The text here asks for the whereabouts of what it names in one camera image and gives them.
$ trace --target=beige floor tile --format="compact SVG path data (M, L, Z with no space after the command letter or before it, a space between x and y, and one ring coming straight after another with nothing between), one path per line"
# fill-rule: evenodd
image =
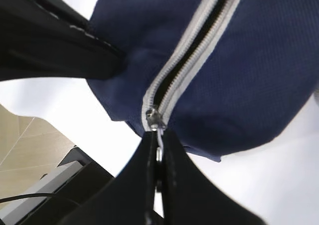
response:
M46 122L43 119L35 118L29 127L26 129L22 137L31 137L37 136L41 134L53 133L56 132L56 128L54 128L51 124Z
M0 105L0 164L18 139L18 117Z
M20 136L24 133L25 129L29 126L32 121L32 117L19 117L19 134Z
M50 164L0 172L0 198L12 197L23 193L55 167L55 164Z
M74 144L60 132L20 138L0 171L58 164Z

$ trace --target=zipper slider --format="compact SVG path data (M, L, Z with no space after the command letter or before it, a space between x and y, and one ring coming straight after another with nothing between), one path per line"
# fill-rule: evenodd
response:
M146 120L148 121L149 128L152 131L157 131L158 129L166 129L166 125L162 120L161 114L155 108L149 109L146 112Z

